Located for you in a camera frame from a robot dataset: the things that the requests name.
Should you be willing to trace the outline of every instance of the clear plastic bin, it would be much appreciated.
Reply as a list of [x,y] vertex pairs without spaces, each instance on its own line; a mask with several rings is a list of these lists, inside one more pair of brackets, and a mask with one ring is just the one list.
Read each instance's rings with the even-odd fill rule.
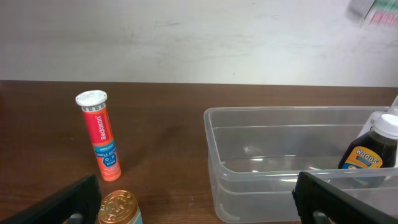
[[[300,220],[291,191],[301,170],[383,212],[397,215],[398,168],[336,169],[370,114],[387,109],[208,109],[208,168],[218,217],[227,223]],[[367,177],[378,184],[363,187],[353,177]]]

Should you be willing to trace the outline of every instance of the container rim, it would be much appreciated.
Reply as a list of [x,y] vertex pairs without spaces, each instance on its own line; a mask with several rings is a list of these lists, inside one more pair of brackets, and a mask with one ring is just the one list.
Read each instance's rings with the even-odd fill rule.
[[209,147],[209,156],[217,177],[224,180],[235,181],[254,181],[254,180],[275,180],[275,179],[296,179],[301,171],[309,172],[319,178],[334,177],[376,177],[380,175],[398,175],[398,168],[380,169],[324,169],[324,170],[283,170],[270,172],[235,172],[226,168],[218,154],[215,136],[211,123],[210,115],[215,111],[252,111],[252,110],[374,110],[387,111],[389,106],[253,106],[253,107],[222,107],[209,108],[203,117],[205,120],[206,138]]

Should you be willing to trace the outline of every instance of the redoxon tube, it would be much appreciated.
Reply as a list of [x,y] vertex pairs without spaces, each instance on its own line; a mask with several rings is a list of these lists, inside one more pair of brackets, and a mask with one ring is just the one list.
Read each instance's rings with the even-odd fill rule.
[[83,110],[102,178],[114,181],[120,177],[121,170],[105,104],[107,98],[104,91],[91,90],[80,93],[76,97],[76,103]]

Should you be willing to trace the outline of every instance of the bottle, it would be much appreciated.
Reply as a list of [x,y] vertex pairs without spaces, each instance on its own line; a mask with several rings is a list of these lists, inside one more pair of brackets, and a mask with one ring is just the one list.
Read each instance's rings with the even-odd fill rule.
[[98,212],[100,224],[142,224],[141,211],[135,196],[126,190],[116,190],[106,196]]
[[355,139],[338,164],[339,169],[394,167],[398,140],[398,116],[383,114],[372,130]]
[[[371,116],[369,117],[369,119],[366,121],[365,125],[363,126],[361,132],[359,132],[359,135],[357,138],[361,137],[362,135],[364,135],[365,133],[367,133],[368,131],[372,130],[373,126],[374,126],[374,122],[375,120],[377,120],[378,118],[380,118],[380,116],[382,114],[385,114],[386,112],[383,111],[376,111],[373,112],[371,114]],[[398,116],[398,96],[397,98],[394,100],[394,102],[392,103],[391,107],[388,109],[387,114],[392,114],[395,116]]]
[[108,96],[104,91],[91,90],[80,93],[76,97],[76,103],[83,111],[102,178],[105,181],[114,181],[120,177],[121,170],[106,99]]

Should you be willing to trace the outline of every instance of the white bottle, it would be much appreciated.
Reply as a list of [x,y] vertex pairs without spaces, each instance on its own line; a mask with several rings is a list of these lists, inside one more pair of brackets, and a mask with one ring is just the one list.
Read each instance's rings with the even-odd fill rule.
[[[365,125],[363,126],[361,132],[359,133],[358,137],[362,136],[363,134],[367,133],[368,131],[372,130],[374,126],[374,122],[380,118],[381,115],[386,114],[386,112],[383,111],[376,111],[371,114],[369,119],[366,121]],[[392,103],[391,107],[388,109],[387,114],[392,114],[395,116],[398,116],[398,96]]]

